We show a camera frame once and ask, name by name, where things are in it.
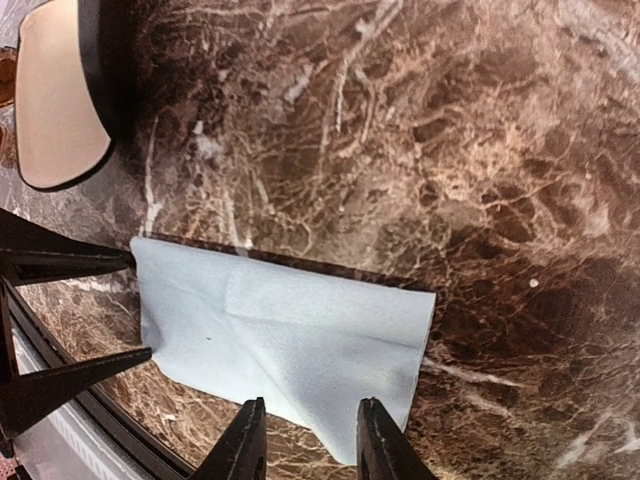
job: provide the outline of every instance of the white cloth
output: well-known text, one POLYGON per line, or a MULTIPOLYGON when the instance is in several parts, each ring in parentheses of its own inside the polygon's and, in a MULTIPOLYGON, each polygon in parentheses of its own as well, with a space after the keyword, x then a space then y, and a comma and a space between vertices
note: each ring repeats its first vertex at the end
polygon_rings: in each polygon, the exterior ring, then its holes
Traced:
POLYGON ((345 280, 136 238, 142 337, 172 380, 313 430, 356 464, 360 400, 404 430, 432 293, 345 280))

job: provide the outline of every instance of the black strip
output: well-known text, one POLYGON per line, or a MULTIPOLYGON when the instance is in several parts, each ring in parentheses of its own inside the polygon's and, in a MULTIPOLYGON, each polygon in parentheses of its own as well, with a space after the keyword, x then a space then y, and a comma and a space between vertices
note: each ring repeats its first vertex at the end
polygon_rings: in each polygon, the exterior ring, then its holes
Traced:
MULTIPOLYGON (((48 367, 74 363, 14 287, 8 286, 14 326, 26 336, 48 367)), ((194 471, 185 460, 156 440, 99 387, 76 397, 78 405, 131 460, 156 480, 184 480, 194 471)))

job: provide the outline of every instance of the tabletop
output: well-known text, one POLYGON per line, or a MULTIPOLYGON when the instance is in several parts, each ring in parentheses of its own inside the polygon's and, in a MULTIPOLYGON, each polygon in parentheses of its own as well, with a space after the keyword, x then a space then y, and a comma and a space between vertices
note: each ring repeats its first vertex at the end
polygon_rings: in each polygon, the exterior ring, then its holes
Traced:
MULTIPOLYGON (((5 112, 0 207, 435 291, 407 429, 434 473, 640 478, 637 5, 136 1, 135 139, 37 193, 5 112)), ((123 272, 23 293, 84 359, 139 346, 136 291, 123 272)), ((237 410, 153 364, 105 388, 194 464, 237 410)), ((354 478, 284 420, 269 449, 269 478, 354 478)))

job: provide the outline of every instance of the fabric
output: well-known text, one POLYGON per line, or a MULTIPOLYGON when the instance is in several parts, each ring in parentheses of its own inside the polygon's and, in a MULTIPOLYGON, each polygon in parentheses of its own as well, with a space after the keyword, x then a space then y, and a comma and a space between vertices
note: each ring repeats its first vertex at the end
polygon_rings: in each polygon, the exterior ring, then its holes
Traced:
POLYGON ((172 380, 313 430, 356 464, 360 400, 406 427, 432 293, 136 238, 142 336, 172 380))

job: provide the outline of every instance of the towel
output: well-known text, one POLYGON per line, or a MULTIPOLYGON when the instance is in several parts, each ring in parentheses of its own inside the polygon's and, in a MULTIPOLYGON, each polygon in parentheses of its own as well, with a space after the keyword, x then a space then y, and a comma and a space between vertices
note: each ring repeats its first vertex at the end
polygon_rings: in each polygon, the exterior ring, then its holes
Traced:
POLYGON ((310 428, 355 465, 376 397, 406 428, 435 306, 410 292, 135 238, 142 340, 172 380, 310 428))

